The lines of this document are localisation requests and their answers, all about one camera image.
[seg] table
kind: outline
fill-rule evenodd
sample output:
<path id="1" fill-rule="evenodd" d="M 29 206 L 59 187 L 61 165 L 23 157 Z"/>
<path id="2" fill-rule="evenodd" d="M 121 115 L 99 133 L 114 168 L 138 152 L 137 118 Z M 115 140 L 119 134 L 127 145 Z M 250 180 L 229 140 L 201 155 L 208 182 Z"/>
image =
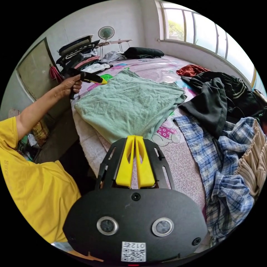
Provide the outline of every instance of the table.
<path id="1" fill-rule="evenodd" d="M 129 45 L 129 42 L 132 41 L 132 39 L 127 39 L 127 40 L 117 40 L 117 41 L 106 41 L 106 42 L 102 42 L 102 43 L 99 43 L 97 46 L 96 46 L 96 49 L 100 48 L 100 56 L 101 56 L 101 49 L 102 49 L 102 58 L 103 58 L 103 46 L 107 46 L 107 45 L 113 45 L 113 44 L 119 44 L 119 47 L 120 47 L 120 51 L 122 51 L 122 43 L 127 43 L 128 46 L 130 47 Z"/>

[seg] door frame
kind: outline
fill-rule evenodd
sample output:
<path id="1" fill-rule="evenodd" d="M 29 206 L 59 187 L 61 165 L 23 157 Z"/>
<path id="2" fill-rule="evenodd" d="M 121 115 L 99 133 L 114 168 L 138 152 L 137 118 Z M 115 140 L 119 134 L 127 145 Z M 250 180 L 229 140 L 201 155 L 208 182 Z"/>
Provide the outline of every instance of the door frame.
<path id="1" fill-rule="evenodd" d="M 45 43 L 45 47 L 46 47 L 46 50 L 47 50 L 47 53 L 48 53 L 48 55 L 49 55 L 49 58 L 50 58 L 50 60 L 51 60 L 51 62 L 52 62 L 52 64 L 53 64 L 53 66 L 57 69 L 57 71 L 59 72 L 59 69 L 58 69 L 58 67 L 57 67 L 57 65 L 56 65 L 56 63 L 55 63 L 55 61 L 54 61 L 54 59 L 53 59 L 53 57 L 52 57 L 52 54 L 51 54 L 51 51 L 50 51 L 50 49 L 49 49 L 49 46 L 48 46 L 48 42 L 47 42 L 47 37 L 45 37 L 45 38 L 43 38 L 40 42 L 38 42 L 24 57 L 23 57 L 23 59 L 19 62 L 19 64 L 17 65 L 17 67 L 16 67 L 16 72 L 17 72 L 17 74 L 18 74 L 18 77 L 19 77 L 19 79 L 20 79 L 20 81 L 21 81 L 21 83 L 23 84 L 23 87 L 24 87 L 24 89 L 26 90 L 26 92 L 31 96 L 31 98 L 34 100 L 34 101 L 36 101 L 37 99 L 35 99 L 33 96 L 32 96 L 32 94 L 28 91 L 28 89 L 27 89 L 27 87 L 25 86 L 25 84 L 24 84 L 24 82 L 23 82 L 23 80 L 21 79 L 21 76 L 20 76 L 20 74 L 19 74 L 19 72 L 18 72 L 18 68 L 20 67 L 20 65 L 22 64 L 22 62 L 26 59 L 26 57 L 41 43 L 41 42 L 43 42 L 44 41 L 44 43 Z"/>

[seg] yellow plastic part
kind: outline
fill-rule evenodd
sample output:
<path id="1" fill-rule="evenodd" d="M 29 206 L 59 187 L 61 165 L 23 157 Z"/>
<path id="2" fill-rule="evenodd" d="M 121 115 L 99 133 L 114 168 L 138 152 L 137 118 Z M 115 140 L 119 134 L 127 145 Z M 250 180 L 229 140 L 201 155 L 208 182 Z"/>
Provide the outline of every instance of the yellow plastic part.
<path id="1" fill-rule="evenodd" d="M 116 184 L 118 186 L 131 187 L 132 173 L 133 173 L 133 162 L 134 162 L 134 135 L 129 135 L 126 140 L 124 152 L 122 154 L 122 160 L 118 170 Z"/>
<path id="2" fill-rule="evenodd" d="M 95 82 L 95 81 L 91 81 L 91 80 L 87 80 L 87 79 L 84 79 L 85 81 L 88 81 L 89 83 L 97 83 L 97 82 Z M 107 84 L 108 82 L 105 80 L 105 79 L 103 79 L 102 78 L 102 82 L 101 82 L 101 84 Z"/>
<path id="3" fill-rule="evenodd" d="M 151 187 L 155 184 L 155 179 L 142 136 L 135 136 L 135 152 L 138 187 L 139 189 L 142 187 Z"/>

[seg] qr code sticker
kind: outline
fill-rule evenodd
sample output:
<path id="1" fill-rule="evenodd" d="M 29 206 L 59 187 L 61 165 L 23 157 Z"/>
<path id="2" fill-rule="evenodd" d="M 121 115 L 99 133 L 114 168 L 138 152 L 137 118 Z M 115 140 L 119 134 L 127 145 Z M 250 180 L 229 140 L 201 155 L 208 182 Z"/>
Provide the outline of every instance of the qr code sticker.
<path id="1" fill-rule="evenodd" d="M 122 242 L 121 261 L 145 262 L 146 261 L 145 243 Z"/>

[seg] camera lens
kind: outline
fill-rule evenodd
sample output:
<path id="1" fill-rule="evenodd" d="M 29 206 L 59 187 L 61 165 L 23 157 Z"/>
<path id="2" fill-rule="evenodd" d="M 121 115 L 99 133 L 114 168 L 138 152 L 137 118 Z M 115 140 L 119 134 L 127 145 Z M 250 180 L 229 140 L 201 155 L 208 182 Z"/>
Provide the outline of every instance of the camera lens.
<path id="1" fill-rule="evenodd" d="M 115 234 L 118 228 L 118 223 L 111 217 L 102 217 L 97 221 L 97 229 L 101 234 Z"/>
<path id="2" fill-rule="evenodd" d="M 154 235 L 162 237 L 169 235 L 173 230 L 173 222 L 168 218 L 160 218 L 152 225 Z"/>

